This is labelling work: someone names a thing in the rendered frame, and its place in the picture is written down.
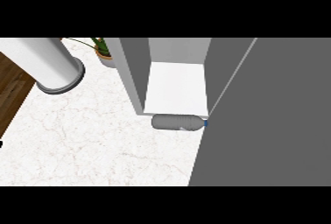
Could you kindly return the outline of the grey water bottle blue cap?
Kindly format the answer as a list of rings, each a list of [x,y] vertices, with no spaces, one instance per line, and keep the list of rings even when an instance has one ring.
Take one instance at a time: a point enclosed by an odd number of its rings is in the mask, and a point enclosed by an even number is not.
[[[195,131],[208,126],[208,121],[197,115],[157,114],[151,118],[151,126],[157,130]]]

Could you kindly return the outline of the grey white open cabinet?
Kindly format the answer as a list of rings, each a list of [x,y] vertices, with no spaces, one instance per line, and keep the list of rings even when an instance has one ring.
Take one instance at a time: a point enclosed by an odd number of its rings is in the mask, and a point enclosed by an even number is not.
[[[136,114],[208,118],[256,42],[256,38],[108,38]]]

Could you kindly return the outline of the dark grey cabinet door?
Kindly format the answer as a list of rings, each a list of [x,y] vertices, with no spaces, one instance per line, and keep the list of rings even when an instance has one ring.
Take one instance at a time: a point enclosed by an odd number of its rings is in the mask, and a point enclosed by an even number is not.
[[[331,38],[262,38],[204,129],[192,186],[331,186]]]

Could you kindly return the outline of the white cylinder grey rim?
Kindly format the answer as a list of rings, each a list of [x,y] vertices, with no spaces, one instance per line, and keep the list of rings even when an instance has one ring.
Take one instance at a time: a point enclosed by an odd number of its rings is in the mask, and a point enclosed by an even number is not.
[[[0,52],[33,76],[46,94],[61,95],[81,82],[84,64],[59,38],[0,38]]]

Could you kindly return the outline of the green potted plant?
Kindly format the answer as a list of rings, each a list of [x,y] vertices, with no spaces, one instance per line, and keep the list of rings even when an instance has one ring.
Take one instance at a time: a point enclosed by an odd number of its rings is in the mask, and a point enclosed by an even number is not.
[[[92,47],[95,52],[96,52],[101,64],[105,67],[115,68],[115,62],[114,62],[114,59],[112,59],[112,56],[111,56],[111,53],[109,53],[109,48],[108,48],[108,45],[107,45],[107,42],[105,42],[104,38],[92,38],[93,45],[87,44],[86,42],[83,42],[83,41],[80,41],[74,38],[70,38],[70,40],[77,41],[83,45]]]

